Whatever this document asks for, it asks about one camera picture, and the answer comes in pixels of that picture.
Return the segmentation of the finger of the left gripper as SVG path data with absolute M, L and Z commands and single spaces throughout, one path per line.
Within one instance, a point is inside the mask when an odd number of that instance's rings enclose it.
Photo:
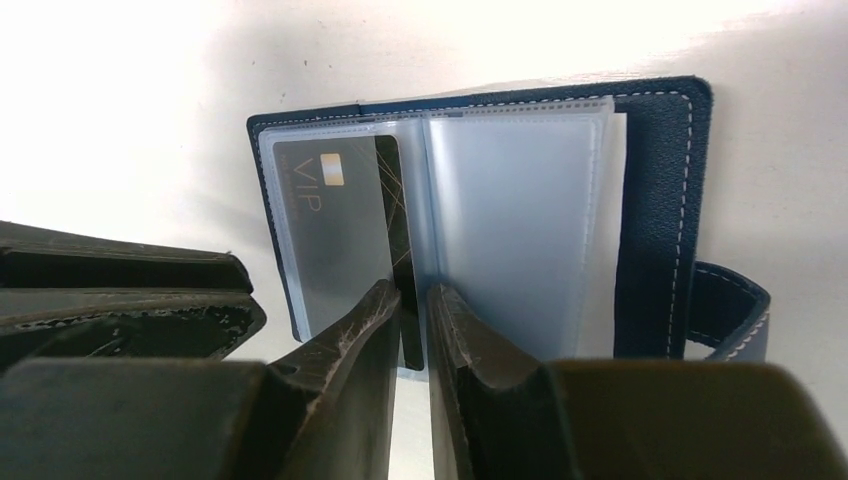
M 1 224 L 1 368 L 35 357 L 222 359 L 267 321 L 230 253 Z

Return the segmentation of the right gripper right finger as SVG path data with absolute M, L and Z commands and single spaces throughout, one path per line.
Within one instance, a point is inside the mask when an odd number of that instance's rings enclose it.
M 784 370 L 541 362 L 446 285 L 427 295 L 439 479 L 843 479 L 847 459 Z

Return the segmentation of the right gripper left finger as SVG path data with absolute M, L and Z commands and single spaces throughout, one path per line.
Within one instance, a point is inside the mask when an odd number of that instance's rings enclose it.
M 54 342 L 1 378 L 5 479 L 384 479 L 399 292 L 264 364 L 76 354 Z

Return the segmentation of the blue leather card holder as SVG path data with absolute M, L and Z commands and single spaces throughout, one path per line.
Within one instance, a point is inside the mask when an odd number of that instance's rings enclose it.
M 549 112 L 609 98 L 627 117 L 623 216 L 614 296 L 617 358 L 683 356 L 687 342 L 716 361 L 761 362 L 770 297 L 748 278 L 696 258 L 713 95 L 695 76 L 502 90 L 251 116 L 253 150 L 276 127 L 370 125 L 473 108 Z

